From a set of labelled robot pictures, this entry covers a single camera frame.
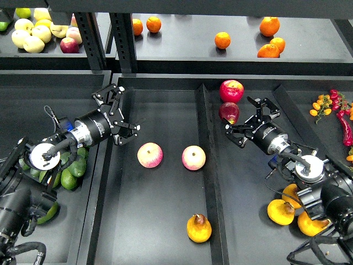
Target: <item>pink apple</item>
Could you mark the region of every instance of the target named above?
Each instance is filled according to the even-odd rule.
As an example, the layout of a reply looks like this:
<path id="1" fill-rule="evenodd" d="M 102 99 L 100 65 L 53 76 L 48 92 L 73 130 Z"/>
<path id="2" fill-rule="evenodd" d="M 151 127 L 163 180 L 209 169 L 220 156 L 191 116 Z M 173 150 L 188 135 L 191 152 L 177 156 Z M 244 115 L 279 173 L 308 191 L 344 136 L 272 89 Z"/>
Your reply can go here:
<path id="1" fill-rule="evenodd" d="M 76 28 L 75 26 L 68 28 L 68 30 L 66 31 L 66 36 L 69 38 L 75 39 L 78 45 L 82 43 L 81 34 L 79 33 L 78 28 Z"/>
<path id="2" fill-rule="evenodd" d="M 220 106 L 218 114 L 222 121 L 226 119 L 230 124 L 235 124 L 239 118 L 239 107 L 233 102 L 225 102 Z"/>
<path id="3" fill-rule="evenodd" d="M 60 49 L 64 54 L 77 54 L 79 51 L 77 41 L 68 37 L 61 40 Z"/>
<path id="4" fill-rule="evenodd" d="M 243 94 L 244 87 L 236 80 L 226 80 L 221 84 L 220 96 L 223 102 L 238 103 Z"/>
<path id="5" fill-rule="evenodd" d="M 148 142 L 137 151 L 137 159 L 141 165 L 147 168 L 157 167 L 162 161 L 163 152 L 159 145 Z"/>
<path id="6" fill-rule="evenodd" d="M 184 149 L 181 160 L 187 169 L 198 170 L 204 166 L 206 154 L 200 146 L 191 145 Z"/>
<path id="7" fill-rule="evenodd" d="M 74 27 L 77 27 L 77 21 L 74 14 L 72 14 L 72 17 L 71 17 L 71 25 Z"/>

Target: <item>apple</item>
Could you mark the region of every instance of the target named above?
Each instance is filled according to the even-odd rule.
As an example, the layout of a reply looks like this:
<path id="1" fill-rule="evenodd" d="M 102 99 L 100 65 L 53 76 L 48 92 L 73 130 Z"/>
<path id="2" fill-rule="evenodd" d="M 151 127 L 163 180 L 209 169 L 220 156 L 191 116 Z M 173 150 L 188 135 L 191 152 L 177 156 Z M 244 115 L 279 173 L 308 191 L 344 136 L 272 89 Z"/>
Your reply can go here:
<path id="1" fill-rule="evenodd" d="M 77 54 L 79 51 L 77 41 L 69 37 L 61 40 L 60 49 L 64 54 Z"/>
<path id="2" fill-rule="evenodd" d="M 69 38 L 75 39 L 78 45 L 82 43 L 81 34 L 79 33 L 78 28 L 76 28 L 75 26 L 68 28 L 66 32 L 66 36 Z"/>
<path id="3" fill-rule="evenodd" d="M 30 37 L 30 34 L 28 33 L 28 31 L 23 29 L 15 30 L 11 35 L 13 44 L 20 49 L 23 49 L 23 43 L 27 37 Z"/>
<path id="4" fill-rule="evenodd" d="M 29 34 L 32 33 L 32 28 L 34 27 L 32 21 L 26 18 L 20 18 L 15 23 L 15 29 L 23 29 L 28 31 Z"/>
<path id="5" fill-rule="evenodd" d="M 44 49 L 44 46 L 44 42 L 36 36 L 29 36 L 23 42 L 23 48 L 31 54 L 40 53 Z"/>
<path id="6" fill-rule="evenodd" d="M 0 22 L 0 31 L 5 31 L 10 23 Z"/>
<path id="7" fill-rule="evenodd" d="M 220 106 L 218 114 L 222 121 L 226 119 L 230 124 L 235 124 L 239 118 L 239 107 L 233 102 L 225 102 Z"/>
<path id="8" fill-rule="evenodd" d="M 46 8 L 35 8 L 33 12 L 33 17 L 37 21 L 40 21 L 42 19 L 48 19 L 51 21 L 49 11 Z"/>
<path id="9" fill-rule="evenodd" d="M 78 27 L 77 21 L 76 21 L 76 18 L 75 18 L 74 14 L 72 14 L 72 17 L 71 17 L 71 25 L 74 26 L 74 27 Z"/>
<path id="10" fill-rule="evenodd" d="M 137 151 L 137 159 L 141 165 L 147 168 L 157 167 L 163 158 L 163 152 L 159 145 L 148 142 Z"/>
<path id="11" fill-rule="evenodd" d="M 191 145 L 184 149 L 181 161 L 187 169 L 198 170 L 204 166 L 206 154 L 200 146 Z"/>
<path id="12" fill-rule="evenodd" d="M 48 27 L 39 25 L 32 28 L 32 36 L 36 36 L 41 39 L 44 43 L 48 43 L 51 40 L 51 32 Z"/>
<path id="13" fill-rule="evenodd" d="M 220 96 L 224 102 L 238 103 L 243 94 L 244 87 L 236 80 L 226 80 L 221 84 Z"/>
<path id="14" fill-rule="evenodd" d="M 66 25 L 54 25 L 54 23 L 50 23 L 50 31 L 55 37 L 60 39 L 66 37 L 66 32 L 68 30 L 68 26 Z"/>

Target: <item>robotic arm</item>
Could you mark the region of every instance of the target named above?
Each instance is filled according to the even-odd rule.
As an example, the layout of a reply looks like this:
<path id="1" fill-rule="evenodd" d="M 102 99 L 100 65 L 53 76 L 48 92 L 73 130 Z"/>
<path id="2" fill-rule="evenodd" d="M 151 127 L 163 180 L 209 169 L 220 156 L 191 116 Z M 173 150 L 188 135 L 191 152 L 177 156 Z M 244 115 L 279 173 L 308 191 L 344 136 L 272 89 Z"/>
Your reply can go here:
<path id="1" fill-rule="evenodd" d="M 22 138 L 0 167 L 0 264 L 15 264 L 15 256 L 37 250 L 35 265 L 41 265 L 46 255 L 46 247 L 41 242 L 27 242 L 15 246 L 18 235 L 31 235 L 37 219 L 47 214 L 57 194 L 52 190 L 58 171 L 68 167 L 77 156 L 81 146 L 94 146 L 108 137 L 114 138 L 116 145 L 123 145 L 137 137 L 140 125 L 124 122 L 119 108 L 123 87 L 110 84 L 92 94 L 98 108 L 77 118 L 74 126 L 67 118 L 57 119 L 52 113 L 58 130 L 41 142 L 33 143 Z M 70 149 L 69 161 L 61 166 L 60 151 Z M 34 169 L 47 171 L 40 182 L 27 176 L 19 159 Z"/>
<path id="2" fill-rule="evenodd" d="M 285 180 L 297 184 L 299 203 L 312 220 L 330 219 L 340 235 L 334 243 L 338 243 L 349 262 L 353 263 L 352 172 L 332 157 L 326 156 L 321 160 L 316 156 L 318 149 L 288 140 L 288 135 L 272 121 L 280 112 L 268 98 L 253 100 L 247 97 L 247 100 L 256 107 L 256 114 L 244 124 L 227 124 L 226 136 L 240 148 L 250 140 L 267 155 L 275 154 L 269 161 L 272 172 L 268 177 L 278 171 Z M 264 115 L 264 107 L 269 108 L 270 115 Z M 309 149 L 310 153 L 303 154 L 299 147 Z M 320 256 L 317 249 L 314 253 Z M 324 255 L 320 258 L 323 264 L 334 264 L 326 263 L 328 260 Z M 292 264 L 305 264 L 290 261 Z"/>

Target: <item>red apple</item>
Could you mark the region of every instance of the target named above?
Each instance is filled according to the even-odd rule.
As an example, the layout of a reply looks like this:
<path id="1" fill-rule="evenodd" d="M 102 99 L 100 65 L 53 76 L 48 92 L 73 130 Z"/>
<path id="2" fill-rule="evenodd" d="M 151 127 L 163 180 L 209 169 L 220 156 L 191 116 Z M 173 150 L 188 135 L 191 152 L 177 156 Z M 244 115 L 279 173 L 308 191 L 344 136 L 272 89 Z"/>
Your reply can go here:
<path id="1" fill-rule="evenodd" d="M 239 118 L 239 107 L 233 102 L 225 102 L 220 106 L 218 114 L 222 121 L 226 119 L 230 124 L 235 124 Z"/>
<path id="2" fill-rule="evenodd" d="M 162 161 L 163 152 L 159 145 L 148 142 L 137 151 L 137 159 L 141 165 L 147 168 L 157 167 Z"/>
<path id="3" fill-rule="evenodd" d="M 220 96 L 223 102 L 238 103 L 243 94 L 244 87 L 236 80 L 226 80 L 221 84 Z"/>
<path id="4" fill-rule="evenodd" d="M 206 155 L 200 146 L 191 145 L 184 149 L 181 160 L 187 169 L 198 170 L 204 166 Z"/>
<path id="5" fill-rule="evenodd" d="M 73 38 L 63 38 L 60 42 L 60 49 L 64 54 L 77 54 L 79 51 L 78 43 Z"/>

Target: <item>cherry tomato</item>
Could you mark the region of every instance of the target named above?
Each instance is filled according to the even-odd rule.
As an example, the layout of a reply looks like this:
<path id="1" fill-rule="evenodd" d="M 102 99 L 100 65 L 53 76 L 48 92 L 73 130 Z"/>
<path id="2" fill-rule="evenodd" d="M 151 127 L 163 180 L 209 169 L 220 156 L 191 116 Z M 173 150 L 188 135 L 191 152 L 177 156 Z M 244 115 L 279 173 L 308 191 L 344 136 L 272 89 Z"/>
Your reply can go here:
<path id="1" fill-rule="evenodd" d="M 318 103 L 316 103 L 316 102 L 314 102 L 313 103 L 313 108 L 315 109 L 315 110 L 320 110 L 320 105 L 318 104 Z"/>
<path id="2" fill-rule="evenodd" d="M 309 113 L 310 113 L 311 116 L 317 116 L 318 115 L 317 110 L 314 110 L 314 109 L 311 109 Z"/>
<path id="3" fill-rule="evenodd" d="M 324 110 L 325 115 L 330 115 L 331 112 L 332 112 L 331 109 L 326 109 L 326 110 Z"/>

